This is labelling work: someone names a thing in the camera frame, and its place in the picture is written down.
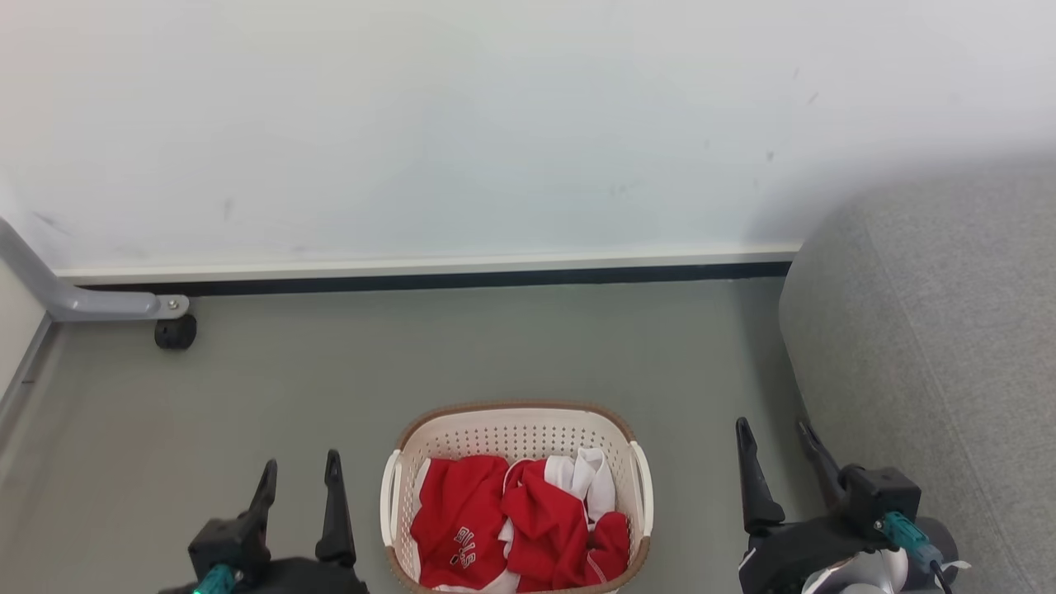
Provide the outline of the grey metal stand leg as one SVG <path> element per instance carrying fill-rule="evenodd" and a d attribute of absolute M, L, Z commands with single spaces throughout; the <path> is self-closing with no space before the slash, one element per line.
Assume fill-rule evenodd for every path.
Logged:
<path fill-rule="evenodd" d="M 1 217 L 0 260 L 56 321 L 165 321 L 190 317 L 190 300 L 185 295 L 71 285 L 58 278 Z"/>

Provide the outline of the red crumpled garment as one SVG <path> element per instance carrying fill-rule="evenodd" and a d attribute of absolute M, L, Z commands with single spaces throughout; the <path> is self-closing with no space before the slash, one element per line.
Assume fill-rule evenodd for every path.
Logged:
<path fill-rule="evenodd" d="M 580 500 L 545 481 L 546 459 L 516 462 L 504 481 L 501 538 L 516 594 L 612 582 L 629 567 L 629 520 L 615 511 L 588 530 Z"/>

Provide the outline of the red printed jersey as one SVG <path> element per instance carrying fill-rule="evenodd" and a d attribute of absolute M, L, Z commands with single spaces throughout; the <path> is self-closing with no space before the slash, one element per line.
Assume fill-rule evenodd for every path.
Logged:
<path fill-rule="evenodd" d="M 412 491 L 410 535 L 420 586 L 445 592 L 516 594 L 502 512 L 509 464 L 501 456 L 427 459 Z"/>

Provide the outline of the white crumpled garment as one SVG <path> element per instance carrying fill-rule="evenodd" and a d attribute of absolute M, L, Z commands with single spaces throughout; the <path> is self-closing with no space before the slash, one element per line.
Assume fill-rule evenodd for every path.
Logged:
<path fill-rule="evenodd" d="M 576 456 L 548 456 L 544 480 L 580 500 L 588 530 L 593 531 L 604 515 L 617 511 L 610 463 L 601 448 L 578 448 Z"/>

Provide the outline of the grey fabric sofa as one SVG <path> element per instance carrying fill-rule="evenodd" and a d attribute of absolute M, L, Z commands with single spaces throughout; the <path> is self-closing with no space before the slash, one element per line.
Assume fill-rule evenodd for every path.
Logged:
<path fill-rule="evenodd" d="M 849 200 L 778 315 L 823 444 L 920 486 L 972 564 L 955 594 L 1056 594 L 1056 157 Z"/>

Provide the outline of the black baseboard strip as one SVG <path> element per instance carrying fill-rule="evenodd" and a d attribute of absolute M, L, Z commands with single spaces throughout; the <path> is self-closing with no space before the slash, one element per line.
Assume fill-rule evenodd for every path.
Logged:
<path fill-rule="evenodd" d="M 407 292 L 545 285 L 647 285 L 683 281 L 743 281 L 785 277 L 790 261 L 709 264 L 708 266 L 629 266 L 553 271 L 495 271 L 396 276 L 362 276 L 276 280 L 208 280 L 188 282 L 84 285 L 103 292 L 150 292 L 190 298 L 245 295 L 298 295 L 348 292 Z"/>

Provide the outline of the white wall trim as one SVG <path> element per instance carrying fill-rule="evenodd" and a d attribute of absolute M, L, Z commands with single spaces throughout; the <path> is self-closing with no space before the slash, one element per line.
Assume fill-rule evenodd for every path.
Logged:
<path fill-rule="evenodd" d="M 137 266 L 58 268 L 72 285 L 137 285 L 211 281 L 304 281 L 304 279 L 376 278 L 419 275 L 521 273 L 645 268 L 650 266 L 739 266 L 792 261 L 799 242 L 736 245 L 709 250 L 623 250 L 528 253 L 487 257 L 413 258 L 363 261 L 288 261 L 244 266 Z"/>

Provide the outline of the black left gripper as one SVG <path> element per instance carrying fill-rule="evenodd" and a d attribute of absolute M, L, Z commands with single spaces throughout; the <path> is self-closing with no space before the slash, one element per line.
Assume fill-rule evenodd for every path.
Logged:
<path fill-rule="evenodd" d="M 328 451 L 323 481 L 327 486 L 327 505 L 322 534 L 314 546 L 317 560 L 297 557 L 271 561 L 253 584 L 242 583 L 242 575 L 231 568 L 216 565 L 199 582 L 169 587 L 156 594 L 369 594 L 367 586 L 352 568 L 357 563 L 357 553 L 346 481 L 336 449 Z M 268 460 L 247 511 L 260 530 L 266 530 L 277 488 L 278 461 Z"/>

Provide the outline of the white partition panel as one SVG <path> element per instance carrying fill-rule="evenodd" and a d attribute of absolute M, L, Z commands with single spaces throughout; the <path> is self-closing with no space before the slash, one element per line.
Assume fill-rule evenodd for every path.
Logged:
<path fill-rule="evenodd" d="M 7 221 L 41 259 L 49 260 L 48 226 L 1 179 L 0 219 Z M 43 308 L 0 258 L 0 411 L 42 319 Z"/>

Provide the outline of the cream perforated laundry basket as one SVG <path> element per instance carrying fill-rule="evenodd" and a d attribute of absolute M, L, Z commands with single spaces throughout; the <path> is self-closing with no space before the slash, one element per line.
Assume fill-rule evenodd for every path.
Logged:
<path fill-rule="evenodd" d="M 617 511 L 629 520 L 629 567 L 612 582 L 531 594 L 618 594 L 648 557 L 655 493 L 648 457 L 629 425 L 587 403 L 476 403 L 439 409 L 412 422 L 389 456 L 381 482 L 379 525 L 393 575 L 408 594 L 483 594 L 427 589 L 416 580 L 417 554 L 410 535 L 413 488 L 427 459 L 501 456 L 511 469 L 521 460 L 576 456 L 578 448 L 601 448 L 610 463 Z"/>

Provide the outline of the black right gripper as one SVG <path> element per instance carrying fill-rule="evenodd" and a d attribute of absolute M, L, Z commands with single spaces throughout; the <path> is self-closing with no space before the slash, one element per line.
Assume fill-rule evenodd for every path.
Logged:
<path fill-rule="evenodd" d="M 742 594 L 799 594 L 812 574 L 845 563 L 863 552 L 888 547 L 873 526 L 857 526 L 844 516 L 816 516 L 782 524 L 784 508 L 773 499 L 758 447 L 746 417 L 735 424 L 737 461 L 742 486 L 742 518 L 749 549 L 738 569 Z M 802 451 L 813 469 L 823 503 L 832 511 L 844 497 L 841 467 L 823 446 L 809 421 L 797 421 Z"/>

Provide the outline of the black caster wheel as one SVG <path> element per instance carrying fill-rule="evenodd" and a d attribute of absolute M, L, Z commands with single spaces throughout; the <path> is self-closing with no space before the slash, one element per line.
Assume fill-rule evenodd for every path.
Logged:
<path fill-rule="evenodd" d="M 162 350 L 185 351 L 195 342 L 197 330 L 196 316 L 185 314 L 178 318 L 156 320 L 153 337 Z"/>

